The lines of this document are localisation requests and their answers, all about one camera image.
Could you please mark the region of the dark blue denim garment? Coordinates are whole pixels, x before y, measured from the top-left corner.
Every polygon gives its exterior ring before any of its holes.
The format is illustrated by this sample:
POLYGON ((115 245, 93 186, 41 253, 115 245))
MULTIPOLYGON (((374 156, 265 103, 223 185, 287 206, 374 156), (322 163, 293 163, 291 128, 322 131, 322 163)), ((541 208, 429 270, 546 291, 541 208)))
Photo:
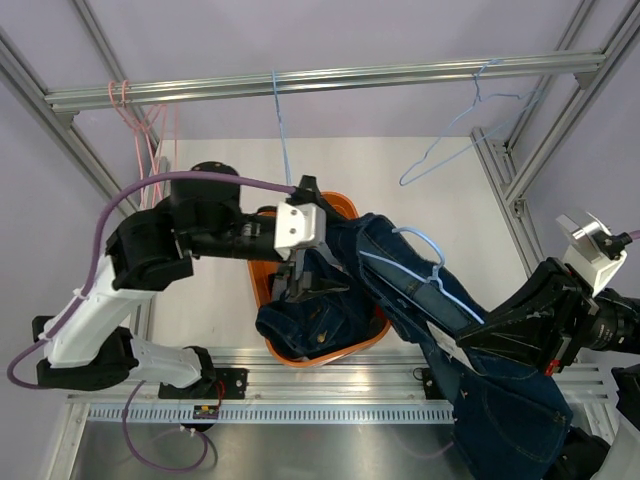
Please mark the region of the dark blue denim garment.
POLYGON ((272 300, 258 309, 255 327, 283 359, 311 361, 374 339, 385 328, 378 307, 350 275, 308 250, 304 271, 349 286, 302 303, 272 300))

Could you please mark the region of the pink hanger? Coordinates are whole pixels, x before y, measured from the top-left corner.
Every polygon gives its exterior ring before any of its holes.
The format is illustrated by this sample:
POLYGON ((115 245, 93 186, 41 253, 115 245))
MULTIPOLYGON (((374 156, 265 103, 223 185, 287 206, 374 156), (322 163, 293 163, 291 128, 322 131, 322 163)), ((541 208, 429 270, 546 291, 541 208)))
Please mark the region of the pink hanger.
POLYGON ((108 93, 111 106, 114 108, 116 113, 120 116, 120 118, 123 120, 125 125, 129 128, 129 130, 133 134, 139 177, 141 180, 144 180, 146 179, 146 170, 145 170, 145 161, 143 159, 143 154, 142 154, 141 138, 143 138, 146 141, 148 154, 150 155, 151 166, 155 167, 155 153, 151 145, 151 135, 150 135, 151 126, 153 125, 153 123, 148 123, 146 116, 144 116, 142 120, 138 120, 135 114, 128 109, 127 102, 126 102, 126 93, 125 93, 125 89, 127 85, 128 85, 128 81, 124 80, 120 86, 119 100, 116 100, 114 95, 114 88, 116 86, 115 81, 109 82, 107 86, 107 93, 108 93))
POLYGON ((128 90, 129 90, 129 81, 125 89, 126 102, 127 102, 128 109, 135 114, 138 120, 142 120, 143 117, 146 116, 147 122, 153 123, 153 125, 151 126, 150 135, 151 135, 151 145, 155 153, 155 167, 151 166, 150 155, 148 154, 146 141, 143 138, 141 138, 141 147, 142 147, 143 159, 145 161, 146 178, 148 176, 155 176, 159 174, 161 171, 161 159, 163 157, 163 142, 168 132, 170 107, 168 104, 155 104, 149 107, 141 107, 140 111, 138 113, 135 113, 134 108, 130 106, 130 102, 127 95, 128 90))

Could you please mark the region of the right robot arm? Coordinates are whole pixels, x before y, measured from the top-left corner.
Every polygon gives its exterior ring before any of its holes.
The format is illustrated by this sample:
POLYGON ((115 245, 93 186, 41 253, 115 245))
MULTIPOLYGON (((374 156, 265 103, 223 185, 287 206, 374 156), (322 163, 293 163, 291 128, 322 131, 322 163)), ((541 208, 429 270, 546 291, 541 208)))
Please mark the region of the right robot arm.
MULTIPOLYGON (((579 349, 638 354, 639 301, 607 287, 606 279, 581 273, 578 263, 549 258, 484 324, 468 327, 456 343, 474 353, 561 372, 579 349)), ((636 479, 639 476, 639 368, 612 369, 619 427, 611 446, 580 429, 570 433, 549 479, 636 479)))

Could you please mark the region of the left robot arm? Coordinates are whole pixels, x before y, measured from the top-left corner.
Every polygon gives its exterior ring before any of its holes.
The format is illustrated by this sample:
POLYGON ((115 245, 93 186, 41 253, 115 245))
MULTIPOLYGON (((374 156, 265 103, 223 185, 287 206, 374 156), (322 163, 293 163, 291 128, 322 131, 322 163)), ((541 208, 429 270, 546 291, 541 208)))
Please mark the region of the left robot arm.
POLYGON ((99 238, 90 279, 66 309, 33 320, 44 350, 36 366, 40 388, 91 392, 131 379, 157 384, 161 398, 219 396, 223 383, 206 348, 157 345, 123 326, 136 303, 191 277, 196 259, 281 262, 291 301, 333 288, 303 269, 305 254, 321 249, 327 228, 344 221, 314 177, 304 176, 285 188, 283 202, 253 214, 240 206, 248 180, 229 165, 203 162, 163 180, 167 198, 99 238))

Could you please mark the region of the orange plastic basket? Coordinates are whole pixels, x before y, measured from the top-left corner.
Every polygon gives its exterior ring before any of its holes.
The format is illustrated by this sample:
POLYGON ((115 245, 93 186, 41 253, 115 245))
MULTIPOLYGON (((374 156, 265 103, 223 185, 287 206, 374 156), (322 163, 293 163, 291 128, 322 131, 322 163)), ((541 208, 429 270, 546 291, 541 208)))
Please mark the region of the orange plastic basket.
POLYGON ((323 365, 380 341, 391 323, 328 245, 252 260, 256 329, 285 365, 323 365))

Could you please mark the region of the front aluminium frame rail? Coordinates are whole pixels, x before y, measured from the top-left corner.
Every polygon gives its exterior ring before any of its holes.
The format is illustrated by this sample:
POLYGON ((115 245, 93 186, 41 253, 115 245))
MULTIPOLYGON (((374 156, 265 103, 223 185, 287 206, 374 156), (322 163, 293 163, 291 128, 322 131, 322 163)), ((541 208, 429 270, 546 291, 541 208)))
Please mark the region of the front aluminium frame rail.
MULTIPOLYGON (((377 345, 322 366, 297 368, 278 362, 266 350, 213 348, 216 367, 248 370, 247 404, 417 404, 425 399, 420 371, 427 363, 417 346, 377 345)), ((577 363, 554 375, 570 404, 613 403, 615 386, 597 364, 577 363)), ((66 394, 69 403, 124 403, 136 385, 128 380, 98 392, 66 394)))

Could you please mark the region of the aluminium hanging rail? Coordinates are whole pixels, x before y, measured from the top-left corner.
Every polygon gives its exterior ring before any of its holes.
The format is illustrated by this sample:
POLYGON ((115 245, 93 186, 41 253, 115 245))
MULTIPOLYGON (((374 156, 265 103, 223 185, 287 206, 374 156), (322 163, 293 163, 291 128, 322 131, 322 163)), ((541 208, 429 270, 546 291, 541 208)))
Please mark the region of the aluminium hanging rail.
POLYGON ((117 101, 126 106, 183 103, 323 91, 409 86, 467 81, 475 75, 488 79, 550 74, 593 73, 604 65, 598 50, 562 50, 535 55, 457 59, 419 64, 323 68, 256 73, 235 76, 165 80, 123 81, 111 87, 55 90, 44 96, 56 114, 111 108, 117 101))

